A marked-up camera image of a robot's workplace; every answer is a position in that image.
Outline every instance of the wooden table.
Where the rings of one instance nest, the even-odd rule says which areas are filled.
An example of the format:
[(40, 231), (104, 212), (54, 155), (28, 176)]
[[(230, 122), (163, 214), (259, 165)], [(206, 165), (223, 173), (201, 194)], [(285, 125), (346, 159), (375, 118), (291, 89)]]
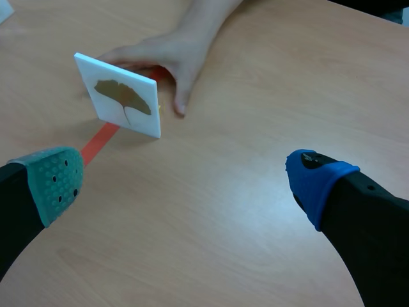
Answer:
[[(188, 1), (13, 0), (0, 26), (2, 162), (82, 148), (103, 125), (72, 58), (171, 29)], [(229, 19), (184, 120), (121, 129), (78, 200), (21, 254), (1, 306), (362, 306), (294, 202), (312, 148), (408, 198), (409, 30), (326, 1), (254, 1)], [(167, 86), (160, 99), (171, 99)]]

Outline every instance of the human hand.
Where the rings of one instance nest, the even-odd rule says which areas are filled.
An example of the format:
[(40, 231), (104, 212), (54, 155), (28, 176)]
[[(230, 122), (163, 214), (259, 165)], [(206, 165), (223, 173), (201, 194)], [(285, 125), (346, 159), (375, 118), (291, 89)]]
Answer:
[(136, 45), (115, 48), (99, 57), (101, 61), (122, 67), (166, 68), (176, 80), (173, 109), (185, 116), (194, 83), (205, 62), (210, 43), (182, 31), (148, 38)]

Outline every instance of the green gripper pad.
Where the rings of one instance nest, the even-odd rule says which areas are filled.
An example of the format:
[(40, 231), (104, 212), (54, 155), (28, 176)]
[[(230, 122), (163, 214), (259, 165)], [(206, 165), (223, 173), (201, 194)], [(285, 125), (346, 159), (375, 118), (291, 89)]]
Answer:
[(45, 227), (50, 226), (78, 197), (84, 163), (74, 148), (55, 147), (8, 163), (25, 165), (28, 186)]

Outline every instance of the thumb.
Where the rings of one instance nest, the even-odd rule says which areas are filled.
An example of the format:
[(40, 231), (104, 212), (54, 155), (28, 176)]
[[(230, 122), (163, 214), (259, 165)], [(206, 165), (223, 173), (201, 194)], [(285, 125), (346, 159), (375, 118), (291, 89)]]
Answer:
[(123, 62), (144, 62), (146, 64), (157, 65), (157, 49), (140, 43), (131, 46), (115, 48), (98, 58), (100, 61), (116, 64)]
[(193, 82), (193, 79), (189, 77), (176, 80), (176, 96), (173, 102), (173, 109), (180, 116), (185, 116), (186, 106), (192, 93)]

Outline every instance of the white tile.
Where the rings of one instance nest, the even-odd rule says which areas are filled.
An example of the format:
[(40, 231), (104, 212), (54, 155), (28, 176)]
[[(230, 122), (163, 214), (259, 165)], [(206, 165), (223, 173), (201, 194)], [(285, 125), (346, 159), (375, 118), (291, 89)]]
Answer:
[[(76, 53), (74, 58), (99, 119), (154, 138), (160, 138), (160, 116), (156, 81), (80, 53)], [(121, 96), (119, 99), (122, 104), (115, 100), (115, 98), (109, 98), (103, 94), (107, 91), (107, 84), (112, 86), (113, 83), (116, 89), (118, 89), (119, 84), (124, 84), (133, 90), (130, 91), (125, 86), (122, 86), (116, 92), (117, 98)], [(131, 104), (132, 102), (132, 98), (126, 97), (124, 90), (128, 93), (131, 92), (131, 94), (138, 94), (145, 101), (146, 105), (140, 102), (137, 106), (125, 106), (124, 108), (123, 104)]]
[(12, 6), (6, 0), (0, 0), (0, 24), (14, 13)]

